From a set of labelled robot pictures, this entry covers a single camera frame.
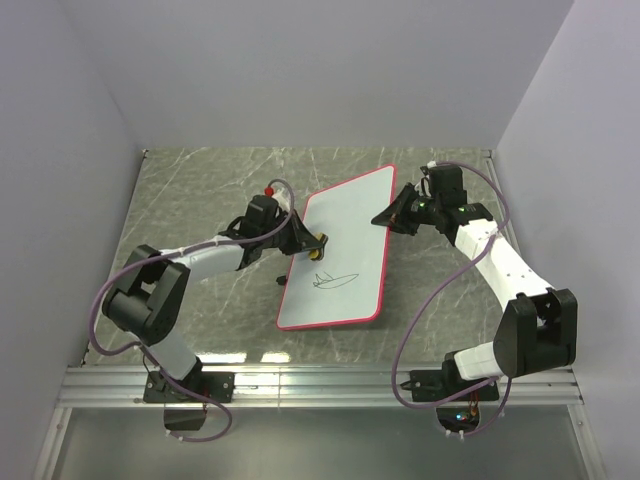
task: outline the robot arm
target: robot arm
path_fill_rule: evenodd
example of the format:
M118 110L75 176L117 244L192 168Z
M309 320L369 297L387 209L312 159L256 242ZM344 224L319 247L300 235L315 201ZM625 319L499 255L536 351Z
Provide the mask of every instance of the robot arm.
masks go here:
M174 329L185 289L190 282L243 269L269 248L278 248L285 255L308 252L313 260L322 259L328 238L312 235L295 211L277 234L260 242L246 241L273 231L285 221L288 210L289 204L280 192L274 194L271 190L267 195L254 196L246 213L212 239L214 246L187 253L175 261L155 262L122 276L105 296L102 312L118 328L135 336L172 378L199 392L202 364ZM237 240L243 240L242 245L226 243ZM158 251L140 245L125 267L172 251L175 250Z
M435 226L453 246L475 259L496 233L497 223L482 204L467 202L460 167L421 170L422 191L407 183L372 223L408 235L415 235L420 225ZM536 275L500 233L477 269L500 302L502 320L492 342L445 356L446 378L465 385L465 381L515 378L573 363L577 301L569 290L555 290Z

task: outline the white enclosure wall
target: white enclosure wall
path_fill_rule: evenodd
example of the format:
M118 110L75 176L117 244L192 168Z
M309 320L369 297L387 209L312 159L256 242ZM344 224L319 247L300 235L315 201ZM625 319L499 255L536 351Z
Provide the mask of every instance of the white enclosure wall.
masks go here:
M0 478L30 477L139 162L62 8L0 4Z
M145 147L495 147L571 0L61 3Z
M640 2L578 0L498 147L527 259L580 305L575 365L611 479L640 478Z

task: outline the drawing on whiteboard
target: drawing on whiteboard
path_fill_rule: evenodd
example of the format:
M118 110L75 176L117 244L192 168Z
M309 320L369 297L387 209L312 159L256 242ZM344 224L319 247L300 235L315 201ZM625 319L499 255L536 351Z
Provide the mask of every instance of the drawing on whiteboard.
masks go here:
M347 283L353 282L358 278L359 273L352 273L351 275L343 275L342 277L334 278L327 272L324 272L326 278L322 278L316 273L316 279L313 282L313 286L321 290L331 290L333 288L343 287Z

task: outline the white whiteboard surface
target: white whiteboard surface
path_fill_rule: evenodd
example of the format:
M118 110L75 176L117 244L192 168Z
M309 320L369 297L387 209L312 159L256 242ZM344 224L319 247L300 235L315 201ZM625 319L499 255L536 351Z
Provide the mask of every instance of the white whiteboard surface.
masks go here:
M371 219L393 200L395 176L395 165L386 165L309 197L303 222L329 241L318 262L294 256L278 328L368 322L380 313L389 229Z

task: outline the marble surface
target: marble surface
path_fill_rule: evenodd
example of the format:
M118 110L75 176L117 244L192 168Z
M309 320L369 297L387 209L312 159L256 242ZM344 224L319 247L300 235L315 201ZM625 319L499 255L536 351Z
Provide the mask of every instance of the marble surface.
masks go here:
M403 148L200 148L151 150L131 202L114 266L148 243L174 248L211 238L274 177L293 186L298 205L316 190L388 163L397 165L396 191L420 178L418 167L450 159L488 172L480 149ZM484 182L465 172L471 202L499 216L496 197ZM291 362L296 364L387 363L409 320L425 297L465 263L465 257L434 228L415 237L391 235L383 307L371 323L289 331L276 328L282 296L277 276L290 258L267 252L240 272L216 276L188 289L177 329L209 362ZM403 362L440 362L445 353L490 340L501 317L499 304L475 271L450 285L416 327ZM110 348L127 340L110 321L98 322L99 340ZM102 357L90 350L88 364L140 362L138 352Z

